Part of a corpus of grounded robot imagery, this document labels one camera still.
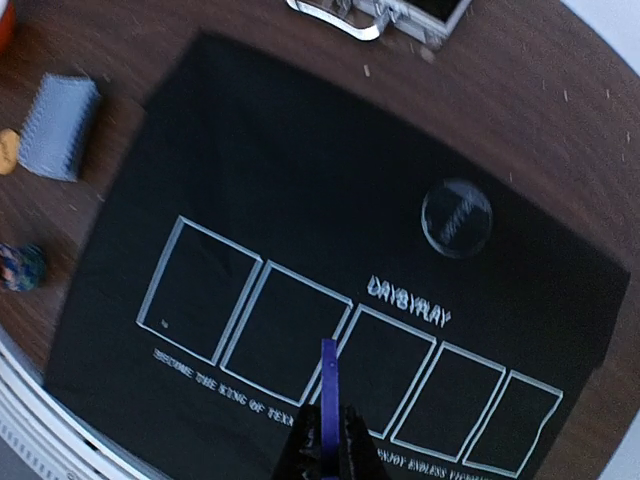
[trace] silver handle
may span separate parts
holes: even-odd
[[[319,18],[320,20],[339,28],[343,32],[346,32],[352,37],[362,40],[363,42],[369,42],[379,38],[391,21],[391,11],[389,10],[389,7],[381,8],[378,16],[374,18],[372,25],[365,28],[358,28],[346,20],[343,20],[320,7],[316,7],[315,5],[310,5],[300,0],[286,0],[286,2],[287,5],[294,10]]]

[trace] orange chip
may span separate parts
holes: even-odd
[[[18,164],[20,135],[13,130],[0,132],[0,175],[9,175]]]

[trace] orange object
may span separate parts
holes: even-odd
[[[0,53],[2,53],[11,38],[16,25],[16,7],[12,0],[0,0]]]

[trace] wooden table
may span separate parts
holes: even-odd
[[[358,43],[284,0],[18,3],[22,28],[0,57],[0,126],[20,128],[46,71],[91,75],[108,97],[81,183],[22,169],[0,178],[0,241],[36,241],[51,255],[44,288],[0,297],[0,322],[39,367],[140,105],[206,28],[442,139],[631,269],[607,360],[538,475],[598,477],[640,407],[640,78],[558,0],[474,0],[435,58],[399,36]]]

